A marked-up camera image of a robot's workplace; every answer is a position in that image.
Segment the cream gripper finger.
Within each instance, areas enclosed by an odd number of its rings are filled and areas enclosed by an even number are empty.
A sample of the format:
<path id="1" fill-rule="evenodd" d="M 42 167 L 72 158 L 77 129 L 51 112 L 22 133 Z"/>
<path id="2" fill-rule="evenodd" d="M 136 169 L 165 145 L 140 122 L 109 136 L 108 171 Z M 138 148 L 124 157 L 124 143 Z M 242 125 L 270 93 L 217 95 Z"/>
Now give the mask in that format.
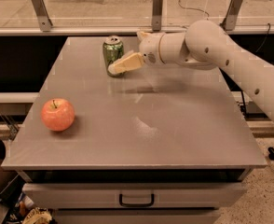
<path id="1" fill-rule="evenodd" d="M 108 66 L 108 71 L 112 75 L 132 71 L 141 68 L 144 65 L 144 59 L 140 52 L 128 52 L 120 59 L 112 62 Z"/>
<path id="2" fill-rule="evenodd" d="M 146 38 L 148 38 L 151 35 L 152 35 L 151 33 L 144 32 L 144 31 L 138 31 L 137 32 L 137 37 L 140 41 L 145 40 Z"/>

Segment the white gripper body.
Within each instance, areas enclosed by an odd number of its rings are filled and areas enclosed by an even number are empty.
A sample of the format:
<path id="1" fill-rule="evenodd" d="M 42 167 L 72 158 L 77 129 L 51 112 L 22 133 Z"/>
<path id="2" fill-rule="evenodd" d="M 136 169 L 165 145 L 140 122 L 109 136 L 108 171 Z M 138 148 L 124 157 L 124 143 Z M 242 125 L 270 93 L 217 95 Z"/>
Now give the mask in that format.
<path id="1" fill-rule="evenodd" d="M 164 33 L 151 33 L 152 35 L 140 41 L 139 52 L 147 65 L 163 65 L 160 55 L 160 43 Z"/>

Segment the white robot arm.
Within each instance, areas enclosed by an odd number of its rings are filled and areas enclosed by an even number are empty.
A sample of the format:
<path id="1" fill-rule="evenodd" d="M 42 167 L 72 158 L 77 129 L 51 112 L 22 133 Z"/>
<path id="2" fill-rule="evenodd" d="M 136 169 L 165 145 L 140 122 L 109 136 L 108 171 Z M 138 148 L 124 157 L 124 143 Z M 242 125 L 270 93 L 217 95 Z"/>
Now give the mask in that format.
<path id="1" fill-rule="evenodd" d="M 219 25 L 201 20 L 181 33 L 139 32 L 137 36 L 139 50 L 109 64 L 111 74 L 136 70 L 144 64 L 176 63 L 193 69 L 216 66 L 274 122 L 274 65 L 240 47 Z"/>

